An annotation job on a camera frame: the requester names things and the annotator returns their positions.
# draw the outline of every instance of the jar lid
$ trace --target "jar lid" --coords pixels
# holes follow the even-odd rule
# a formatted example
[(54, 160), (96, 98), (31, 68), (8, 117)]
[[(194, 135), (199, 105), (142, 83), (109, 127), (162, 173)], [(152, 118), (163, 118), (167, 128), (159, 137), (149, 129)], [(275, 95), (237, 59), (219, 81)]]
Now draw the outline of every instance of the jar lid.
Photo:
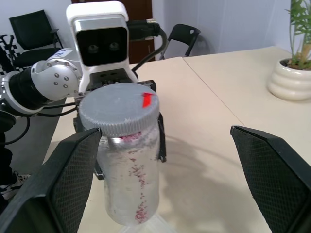
[(107, 137), (138, 133), (159, 116), (159, 98), (150, 88), (135, 83), (101, 87), (81, 101), (79, 115), (88, 130), (100, 128)]

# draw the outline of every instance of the white wall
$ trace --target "white wall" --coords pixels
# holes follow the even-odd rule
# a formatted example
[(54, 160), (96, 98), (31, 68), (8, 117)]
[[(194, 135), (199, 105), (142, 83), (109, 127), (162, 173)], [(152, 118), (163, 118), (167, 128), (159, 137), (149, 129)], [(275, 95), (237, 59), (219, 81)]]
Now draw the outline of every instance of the white wall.
[(0, 34), (14, 34), (10, 17), (45, 10), (52, 29), (59, 28), (58, 34), (63, 45), (69, 47), (73, 43), (66, 20), (66, 8), (70, 4), (70, 0), (6, 0), (1, 3)]
[[(291, 0), (162, 0), (164, 27), (177, 23), (202, 31), (191, 53), (203, 55), (289, 45)], [(170, 44), (166, 57), (184, 56), (187, 46)]]

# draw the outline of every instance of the black cable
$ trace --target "black cable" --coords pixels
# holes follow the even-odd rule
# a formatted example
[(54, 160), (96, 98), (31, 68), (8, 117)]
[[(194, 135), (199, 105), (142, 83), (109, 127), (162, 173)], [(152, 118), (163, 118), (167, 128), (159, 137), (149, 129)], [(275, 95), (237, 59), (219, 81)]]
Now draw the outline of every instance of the black cable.
[(159, 53), (163, 52), (166, 47), (167, 47), (167, 36), (165, 34), (165, 32), (160, 29), (160, 33), (159, 35), (162, 37), (162, 45), (160, 48), (158, 48), (157, 50), (149, 53), (144, 59), (142, 59), (133, 69), (132, 71), (135, 72), (136, 70), (138, 70), (144, 63), (148, 62), (150, 59), (152, 59), (153, 57), (155, 57), (156, 55), (158, 55)]
[(38, 113), (37, 115), (41, 116), (41, 117), (61, 117), (61, 116), (67, 115), (69, 113), (72, 113), (72, 112), (74, 112), (76, 110), (77, 110), (77, 107), (75, 107), (73, 109), (70, 109), (70, 110), (68, 110), (68, 111), (66, 111), (64, 113), (60, 113), (60, 114), (54, 114), (53, 115), (53, 114)]
[(13, 143), (17, 142), (18, 140), (20, 140), (23, 136), (25, 136), (25, 134), (28, 132), (29, 127), (30, 127), (30, 118), (27, 117), (26, 119), (27, 119), (27, 126), (26, 126), (24, 132), (18, 138), (14, 139), (14, 140), (12, 140), (10, 142), (0, 143), (0, 145), (5, 145), (6, 146), (6, 145), (13, 144)]
[(44, 107), (43, 109), (62, 108), (62, 107), (73, 106), (73, 105), (75, 105), (75, 104), (76, 104), (75, 102), (72, 102), (72, 103), (64, 103), (64, 104), (59, 104), (59, 105), (53, 105), (53, 106)]

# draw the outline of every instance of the door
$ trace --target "door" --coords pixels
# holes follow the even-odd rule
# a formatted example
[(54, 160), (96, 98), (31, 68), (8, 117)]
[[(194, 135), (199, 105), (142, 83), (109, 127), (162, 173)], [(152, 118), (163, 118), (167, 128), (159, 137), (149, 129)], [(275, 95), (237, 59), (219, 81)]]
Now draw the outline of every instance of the door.
[[(71, 0), (72, 3), (109, 1), (109, 0)], [(119, 0), (125, 5), (130, 20), (144, 20), (152, 18), (152, 0)], [(138, 63), (145, 56), (155, 50), (154, 40), (131, 41), (130, 63)]]

